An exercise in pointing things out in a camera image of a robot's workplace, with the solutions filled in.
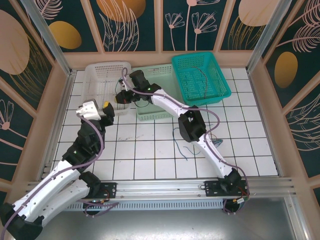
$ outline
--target black mounting bracket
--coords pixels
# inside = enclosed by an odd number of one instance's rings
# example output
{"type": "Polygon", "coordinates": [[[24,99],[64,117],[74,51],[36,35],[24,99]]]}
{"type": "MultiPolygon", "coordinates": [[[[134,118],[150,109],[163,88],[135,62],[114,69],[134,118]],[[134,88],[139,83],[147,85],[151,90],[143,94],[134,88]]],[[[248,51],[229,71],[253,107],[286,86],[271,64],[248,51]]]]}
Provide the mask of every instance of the black mounting bracket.
{"type": "Polygon", "coordinates": [[[241,197],[241,190],[248,194],[245,180],[240,180],[237,187],[234,187],[230,192],[223,190],[218,180],[205,181],[202,189],[207,197],[241,197]]]}

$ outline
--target leaf illustration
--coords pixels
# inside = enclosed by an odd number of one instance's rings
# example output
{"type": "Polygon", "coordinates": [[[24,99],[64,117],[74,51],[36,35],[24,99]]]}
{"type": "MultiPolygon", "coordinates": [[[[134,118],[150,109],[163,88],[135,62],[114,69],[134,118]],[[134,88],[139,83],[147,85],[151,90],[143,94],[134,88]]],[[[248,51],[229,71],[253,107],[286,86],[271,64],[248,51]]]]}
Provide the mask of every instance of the leaf illustration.
{"type": "Polygon", "coordinates": [[[42,17],[53,20],[63,8],[61,0],[35,0],[42,17]]]}

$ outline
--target flower illustration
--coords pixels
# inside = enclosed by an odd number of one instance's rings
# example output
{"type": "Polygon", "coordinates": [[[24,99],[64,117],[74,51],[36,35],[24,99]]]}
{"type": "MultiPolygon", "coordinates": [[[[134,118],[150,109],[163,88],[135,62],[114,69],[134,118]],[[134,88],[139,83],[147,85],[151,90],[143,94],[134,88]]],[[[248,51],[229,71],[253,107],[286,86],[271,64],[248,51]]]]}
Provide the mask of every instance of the flower illustration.
{"type": "Polygon", "coordinates": [[[183,21],[181,13],[174,13],[172,14],[172,16],[170,13],[167,13],[165,15],[165,20],[170,28],[172,47],[173,47],[173,51],[175,51],[176,49],[174,45],[174,39],[172,36],[172,29],[183,27],[185,25],[185,22],[183,21]]]}
{"type": "MultiPolygon", "coordinates": [[[[0,130],[4,130],[4,131],[9,130],[9,131],[13,132],[14,134],[26,139],[27,138],[26,136],[23,136],[22,134],[14,131],[10,128],[10,122],[11,122],[12,116],[14,114],[14,108],[15,108],[15,105],[12,102],[8,101],[7,105],[6,105],[5,101],[3,99],[0,100],[0,130]]],[[[15,144],[8,142],[8,141],[1,139],[1,138],[0,138],[0,142],[7,144],[11,147],[14,147],[16,149],[19,149],[19,150],[23,149],[22,147],[15,145],[15,144]]]]}
{"type": "Polygon", "coordinates": [[[189,26],[189,15],[190,15],[190,8],[197,6],[197,5],[210,5],[210,4],[217,4],[220,0],[186,0],[188,4],[188,12],[186,14],[186,28],[185,28],[185,50],[188,50],[188,26],[189,26]]]}
{"type": "Polygon", "coordinates": [[[199,18],[199,12],[192,14],[192,25],[195,33],[194,50],[197,50],[197,36],[198,34],[205,34],[217,30],[217,25],[214,25],[216,19],[215,13],[203,13],[199,18]]]}

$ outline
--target teal plastic basket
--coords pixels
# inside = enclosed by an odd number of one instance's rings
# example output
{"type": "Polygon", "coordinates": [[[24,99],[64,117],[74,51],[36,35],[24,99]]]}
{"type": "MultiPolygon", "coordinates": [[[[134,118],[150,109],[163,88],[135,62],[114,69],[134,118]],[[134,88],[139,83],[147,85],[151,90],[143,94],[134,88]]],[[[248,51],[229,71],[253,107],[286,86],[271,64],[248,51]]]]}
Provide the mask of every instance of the teal plastic basket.
{"type": "Polygon", "coordinates": [[[174,56],[172,65],[187,105],[214,104],[230,97],[231,90],[211,52],[174,56]]]}

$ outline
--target light green plastic basket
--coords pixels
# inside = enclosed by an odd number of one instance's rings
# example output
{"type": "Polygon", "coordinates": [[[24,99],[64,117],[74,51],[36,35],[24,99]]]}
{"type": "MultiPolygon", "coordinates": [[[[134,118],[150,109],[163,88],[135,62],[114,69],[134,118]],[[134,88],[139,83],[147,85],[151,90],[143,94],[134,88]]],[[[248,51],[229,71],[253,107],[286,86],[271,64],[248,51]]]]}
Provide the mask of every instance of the light green plastic basket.
{"type": "MultiPolygon", "coordinates": [[[[136,70],[143,71],[145,78],[150,84],[158,84],[171,97],[184,103],[172,64],[136,67],[132,69],[132,72],[136,70]]],[[[136,102],[136,105],[139,106],[136,108],[136,115],[140,121],[173,117],[161,107],[147,104],[148,102],[144,100],[136,102]]]]}

